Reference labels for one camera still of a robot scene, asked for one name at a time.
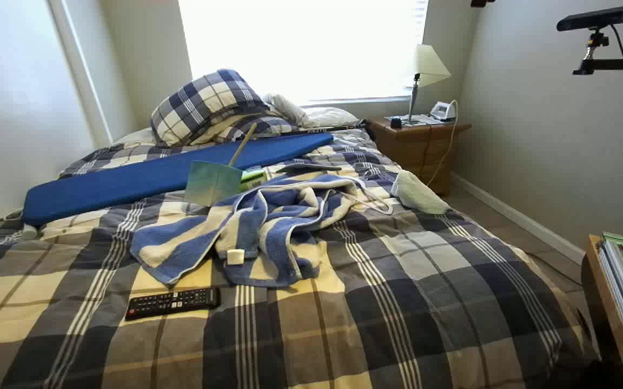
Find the plaid bed comforter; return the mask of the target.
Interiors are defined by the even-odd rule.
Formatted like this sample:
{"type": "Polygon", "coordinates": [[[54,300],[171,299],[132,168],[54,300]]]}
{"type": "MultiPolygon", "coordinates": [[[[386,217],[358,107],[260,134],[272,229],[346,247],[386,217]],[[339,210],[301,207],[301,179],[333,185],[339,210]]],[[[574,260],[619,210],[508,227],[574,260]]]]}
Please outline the plaid bed comforter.
{"type": "Polygon", "coordinates": [[[59,219],[0,220],[0,389],[571,389],[595,350],[574,300],[516,247],[391,194],[396,165],[362,130],[313,162],[368,200],[311,237],[316,276],[234,285],[208,260],[185,288],[213,308],[132,319],[158,281],[137,229],[183,219],[179,194],[59,219]]]}

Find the white phone on nightstand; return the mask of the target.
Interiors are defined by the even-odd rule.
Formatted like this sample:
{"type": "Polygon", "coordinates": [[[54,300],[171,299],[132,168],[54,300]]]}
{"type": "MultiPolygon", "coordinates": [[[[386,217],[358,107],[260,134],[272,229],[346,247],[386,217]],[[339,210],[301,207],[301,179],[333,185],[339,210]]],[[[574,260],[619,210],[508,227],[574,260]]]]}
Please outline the white phone on nightstand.
{"type": "Polygon", "coordinates": [[[436,102],[431,111],[432,118],[438,121],[451,121],[457,116],[457,104],[455,102],[436,102]]]}

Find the white table lamp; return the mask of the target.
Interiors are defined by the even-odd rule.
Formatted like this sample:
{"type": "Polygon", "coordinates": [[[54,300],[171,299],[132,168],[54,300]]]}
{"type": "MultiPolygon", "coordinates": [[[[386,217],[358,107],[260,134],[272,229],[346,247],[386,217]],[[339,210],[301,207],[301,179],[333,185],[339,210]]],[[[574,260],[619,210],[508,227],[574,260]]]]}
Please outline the white table lamp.
{"type": "Polygon", "coordinates": [[[418,107],[418,95],[421,86],[436,85],[449,77],[449,68],[444,65],[432,45],[420,43],[413,56],[413,85],[406,111],[406,121],[413,121],[418,107]]]}

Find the blue white striped towel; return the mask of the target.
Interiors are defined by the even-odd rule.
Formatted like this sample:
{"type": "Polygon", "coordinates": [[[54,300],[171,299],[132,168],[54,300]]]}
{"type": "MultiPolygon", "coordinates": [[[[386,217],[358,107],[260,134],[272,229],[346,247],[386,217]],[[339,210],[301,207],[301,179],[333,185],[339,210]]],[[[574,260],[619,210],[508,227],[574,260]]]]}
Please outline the blue white striped towel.
{"type": "Polygon", "coordinates": [[[383,188],[358,177],[276,177],[218,200],[206,217],[137,229],[130,252],[164,285],[176,285],[213,255],[230,284],[289,288],[317,275],[324,249],[320,229],[384,196],[383,188]]]}

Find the blue ironing board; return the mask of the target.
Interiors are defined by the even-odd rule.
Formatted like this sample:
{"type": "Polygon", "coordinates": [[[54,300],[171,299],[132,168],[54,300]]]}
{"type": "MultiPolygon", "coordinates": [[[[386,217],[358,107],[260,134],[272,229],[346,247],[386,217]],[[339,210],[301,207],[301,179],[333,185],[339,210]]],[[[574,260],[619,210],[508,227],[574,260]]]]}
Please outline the blue ironing board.
{"type": "MultiPolygon", "coordinates": [[[[249,141],[234,167],[251,168],[284,162],[330,141],[333,137],[322,131],[249,141]]],[[[182,191],[195,162],[226,165],[236,148],[236,143],[220,143],[185,153],[39,184],[24,196],[22,220],[41,227],[57,219],[182,191]]]]}

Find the wooden nightstand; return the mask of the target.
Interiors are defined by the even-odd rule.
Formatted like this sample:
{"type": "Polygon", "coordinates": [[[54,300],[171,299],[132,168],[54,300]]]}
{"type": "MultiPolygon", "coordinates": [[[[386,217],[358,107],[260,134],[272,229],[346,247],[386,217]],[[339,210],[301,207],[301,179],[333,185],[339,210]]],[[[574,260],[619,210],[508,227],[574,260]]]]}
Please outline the wooden nightstand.
{"type": "Polygon", "coordinates": [[[415,173],[436,194],[449,193],[449,162],[468,122],[394,127],[386,118],[368,118],[365,127],[383,156],[415,173]]]}

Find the white pillow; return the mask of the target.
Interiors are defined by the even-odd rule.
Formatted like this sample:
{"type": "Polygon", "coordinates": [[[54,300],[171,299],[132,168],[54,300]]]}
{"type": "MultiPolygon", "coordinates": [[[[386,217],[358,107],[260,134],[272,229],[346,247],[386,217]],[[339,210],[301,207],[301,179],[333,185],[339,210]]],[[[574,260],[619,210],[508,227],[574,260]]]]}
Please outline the white pillow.
{"type": "Polygon", "coordinates": [[[266,95],[263,102],[302,130],[344,130],[358,125],[358,118],[344,107],[335,105],[302,107],[284,95],[266,95]]]}

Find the black TV remote control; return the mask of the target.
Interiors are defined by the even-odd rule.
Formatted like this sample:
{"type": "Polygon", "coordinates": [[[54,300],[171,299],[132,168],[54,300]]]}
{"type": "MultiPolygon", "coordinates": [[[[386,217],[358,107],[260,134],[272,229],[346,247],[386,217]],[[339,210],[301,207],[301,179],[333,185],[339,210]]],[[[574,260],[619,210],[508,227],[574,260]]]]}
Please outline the black TV remote control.
{"type": "Polygon", "coordinates": [[[140,319],[182,312],[216,308],[220,304],[218,288],[197,288],[164,294],[137,296],[127,302],[126,318],[140,319]]]}

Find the light green folded cloth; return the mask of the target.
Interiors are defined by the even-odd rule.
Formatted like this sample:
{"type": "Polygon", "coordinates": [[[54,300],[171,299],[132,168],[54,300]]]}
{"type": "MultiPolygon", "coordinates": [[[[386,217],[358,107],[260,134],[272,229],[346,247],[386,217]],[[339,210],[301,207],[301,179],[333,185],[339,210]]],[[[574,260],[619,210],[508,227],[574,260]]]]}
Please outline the light green folded cloth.
{"type": "Polygon", "coordinates": [[[421,214],[445,214],[449,210],[449,205],[411,171],[400,171],[396,175],[391,184],[391,194],[405,207],[421,211],[421,214]]]}

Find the plaid pillow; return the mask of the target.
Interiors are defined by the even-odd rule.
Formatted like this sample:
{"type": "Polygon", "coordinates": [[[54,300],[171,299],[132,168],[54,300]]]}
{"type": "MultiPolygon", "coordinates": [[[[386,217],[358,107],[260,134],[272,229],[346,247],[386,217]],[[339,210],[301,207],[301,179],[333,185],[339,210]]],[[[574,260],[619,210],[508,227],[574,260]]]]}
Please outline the plaid pillow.
{"type": "Polygon", "coordinates": [[[156,141],[166,147],[296,131],[296,125],[275,113],[234,68],[218,68],[183,85],[153,107],[148,125],[156,141]]]}

